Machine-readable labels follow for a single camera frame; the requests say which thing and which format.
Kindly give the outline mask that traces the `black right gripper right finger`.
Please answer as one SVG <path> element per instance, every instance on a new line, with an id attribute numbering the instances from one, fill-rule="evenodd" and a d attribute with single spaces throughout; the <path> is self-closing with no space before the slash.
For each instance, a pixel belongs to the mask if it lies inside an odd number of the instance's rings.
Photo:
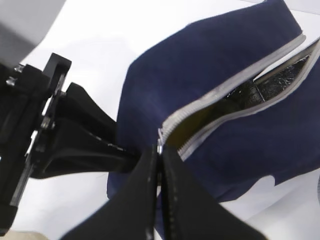
<path id="1" fill-rule="evenodd" d="M 265 235 L 223 208 L 196 180 L 177 150 L 159 156 L 165 240 L 263 240 Z"/>

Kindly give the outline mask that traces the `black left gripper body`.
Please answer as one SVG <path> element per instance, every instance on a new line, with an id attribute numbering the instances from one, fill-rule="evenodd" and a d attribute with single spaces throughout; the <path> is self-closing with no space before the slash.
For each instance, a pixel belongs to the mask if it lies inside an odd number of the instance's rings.
<path id="1" fill-rule="evenodd" d="M 13 220 L 27 176 L 26 153 L 47 100 L 60 90 L 72 62 L 52 53 L 43 70 L 0 66 L 0 218 Z"/>

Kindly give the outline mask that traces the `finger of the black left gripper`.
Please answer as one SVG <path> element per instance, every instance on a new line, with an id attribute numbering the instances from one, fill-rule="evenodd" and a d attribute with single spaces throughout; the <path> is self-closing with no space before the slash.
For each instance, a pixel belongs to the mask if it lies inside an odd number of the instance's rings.
<path id="1" fill-rule="evenodd" d="M 65 95 L 59 97 L 55 118 L 70 120 L 102 140 L 115 143 L 116 122 L 93 101 L 82 86 L 74 82 L 69 85 Z"/>
<path id="2" fill-rule="evenodd" d="M 42 131 L 31 154 L 34 179 L 87 172 L 129 173 L 139 161 L 110 141 L 93 135 L 68 119 L 55 121 L 53 129 Z"/>

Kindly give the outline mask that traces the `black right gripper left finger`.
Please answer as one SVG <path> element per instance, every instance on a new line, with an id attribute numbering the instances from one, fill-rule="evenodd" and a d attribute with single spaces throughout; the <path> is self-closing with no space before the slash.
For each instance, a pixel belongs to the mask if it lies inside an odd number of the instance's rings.
<path id="1" fill-rule="evenodd" d="M 158 153 L 147 148 L 127 182 L 64 240 L 153 240 L 156 220 Z"/>

